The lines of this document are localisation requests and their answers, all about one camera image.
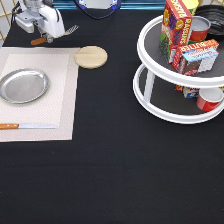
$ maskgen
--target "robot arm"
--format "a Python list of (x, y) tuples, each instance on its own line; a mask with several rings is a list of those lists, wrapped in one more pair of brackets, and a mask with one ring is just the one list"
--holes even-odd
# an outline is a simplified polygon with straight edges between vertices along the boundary
[(19, 0), (22, 12), (15, 14), (15, 21), (27, 33), (37, 26), (41, 36), (51, 43), (65, 33), (60, 12), (53, 7), (53, 0)]

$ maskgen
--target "red box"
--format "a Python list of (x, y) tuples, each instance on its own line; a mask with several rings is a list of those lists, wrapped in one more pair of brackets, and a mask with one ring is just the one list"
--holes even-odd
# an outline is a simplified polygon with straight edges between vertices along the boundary
[(182, 0), (166, 0), (160, 36), (160, 49), (169, 63), (176, 49), (188, 41), (193, 16)]
[(214, 47), (214, 49), (217, 50), (218, 46), (219, 46), (218, 42), (212, 39), (212, 40), (207, 40), (207, 41), (196, 43), (196, 44), (190, 44), (187, 46), (178, 47), (176, 54), (174, 56), (172, 65), (178, 71), (180, 59), (183, 53), (187, 51), (191, 51), (191, 50), (201, 50), (201, 49), (206, 49), (210, 47)]

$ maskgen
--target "knife handle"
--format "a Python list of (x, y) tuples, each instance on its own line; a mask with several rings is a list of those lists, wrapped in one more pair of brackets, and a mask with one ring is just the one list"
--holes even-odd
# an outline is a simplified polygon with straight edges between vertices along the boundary
[(0, 124), (0, 129), (18, 129), (18, 124)]
[(46, 39), (44, 37), (41, 37), (39, 39), (32, 40), (31, 45), (38, 45), (38, 44), (42, 44), (42, 43), (45, 43), (45, 42), (46, 42)]

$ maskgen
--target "shelf post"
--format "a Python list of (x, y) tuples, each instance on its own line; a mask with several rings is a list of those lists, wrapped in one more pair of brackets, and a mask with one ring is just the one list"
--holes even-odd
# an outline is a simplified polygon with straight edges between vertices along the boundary
[(145, 92), (144, 92), (144, 100), (147, 103), (149, 103), (151, 100), (154, 80), (155, 80), (155, 75), (150, 70), (148, 70), (146, 84), (145, 84)]

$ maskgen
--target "knife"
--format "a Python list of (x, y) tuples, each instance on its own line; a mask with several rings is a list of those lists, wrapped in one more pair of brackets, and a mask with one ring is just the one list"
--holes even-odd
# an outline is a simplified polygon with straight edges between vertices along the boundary
[(0, 124), (0, 129), (54, 129), (50, 124)]

